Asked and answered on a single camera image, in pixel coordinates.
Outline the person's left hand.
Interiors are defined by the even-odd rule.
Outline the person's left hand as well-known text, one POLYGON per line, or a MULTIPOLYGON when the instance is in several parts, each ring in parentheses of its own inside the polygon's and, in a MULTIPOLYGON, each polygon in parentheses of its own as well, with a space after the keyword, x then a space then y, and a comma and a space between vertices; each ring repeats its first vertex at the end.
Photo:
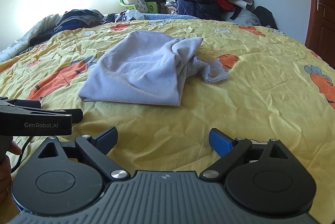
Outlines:
MULTIPOLYGON (((9 152, 14 155, 21 155, 21 148, 14 142, 9 146, 9 152)), ((7 190, 11 183, 11 165, 8 157, 1 162, 0 166, 0 202, 7 198, 7 190)))

